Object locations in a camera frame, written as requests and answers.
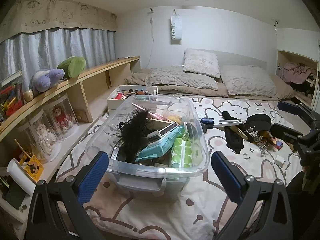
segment white charger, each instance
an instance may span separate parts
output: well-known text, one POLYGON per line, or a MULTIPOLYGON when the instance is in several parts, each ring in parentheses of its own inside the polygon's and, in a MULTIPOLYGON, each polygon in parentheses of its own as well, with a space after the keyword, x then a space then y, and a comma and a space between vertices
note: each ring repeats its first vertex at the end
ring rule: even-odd
POLYGON ((280 155, 276 156, 274 164, 278 165, 280 168, 282 168, 283 164, 285 163, 285 160, 280 155))

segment paper towel roll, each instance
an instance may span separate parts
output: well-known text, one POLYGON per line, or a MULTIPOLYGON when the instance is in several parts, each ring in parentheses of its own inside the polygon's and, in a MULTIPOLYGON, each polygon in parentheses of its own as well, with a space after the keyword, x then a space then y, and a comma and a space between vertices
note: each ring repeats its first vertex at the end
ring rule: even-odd
POLYGON ((28 195, 32 196, 36 185, 28 178, 26 174, 24 174, 16 161, 16 159, 12 159, 9 162, 7 172, 28 195))

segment white figurine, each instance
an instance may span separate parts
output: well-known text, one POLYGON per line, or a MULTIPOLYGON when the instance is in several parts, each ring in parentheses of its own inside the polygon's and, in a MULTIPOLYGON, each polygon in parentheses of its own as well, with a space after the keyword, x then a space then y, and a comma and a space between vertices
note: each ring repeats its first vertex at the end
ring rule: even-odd
POLYGON ((50 152, 54 149, 53 145, 56 142, 56 137, 53 133, 49 132, 49 129, 40 121, 38 121, 36 133, 39 144, 43 150, 50 155, 50 152))

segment screw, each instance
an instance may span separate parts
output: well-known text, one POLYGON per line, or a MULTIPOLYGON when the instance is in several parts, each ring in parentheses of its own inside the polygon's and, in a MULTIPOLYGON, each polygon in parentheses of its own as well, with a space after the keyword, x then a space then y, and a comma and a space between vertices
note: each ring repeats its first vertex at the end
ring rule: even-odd
POLYGON ((68 177, 66 177, 66 182, 72 182, 75 179, 74 176, 69 175, 68 177))
POLYGON ((254 176, 248 175, 248 176, 245 177, 245 179, 246 179, 248 182, 253 182, 253 181, 254 181, 254 176))
POLYGON ((26 210, 26 209, 27 209, 27 205, 23 205, 22 207, 20 207, 19 210, 20 210, 21 213, 23 213, 23 211, 26 210))
POLYGON ((278 185, 283 185, 283 181, 282 180, 280 180, 280 179, 276 179, 276 183, 278 184, 278 185))
POLYGON ((39 180, 38 182, 37 182, 37 185, 38 186, 42 186, 44 184, 44 180, 43 179, 41 179, 41 180, 39 180))

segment gray curtain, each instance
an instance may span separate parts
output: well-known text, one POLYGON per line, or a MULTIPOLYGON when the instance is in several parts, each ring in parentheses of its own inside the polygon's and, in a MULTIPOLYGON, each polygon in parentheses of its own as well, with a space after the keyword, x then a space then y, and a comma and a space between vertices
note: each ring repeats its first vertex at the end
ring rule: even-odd
POLYGON ((55 69, 71 56, 82 56, 86 68, 116 59, 114 32, 93 29, 50 29, 22 33, 0 43, 0 80, 22 70, 23 88, 39 69, 55 69))

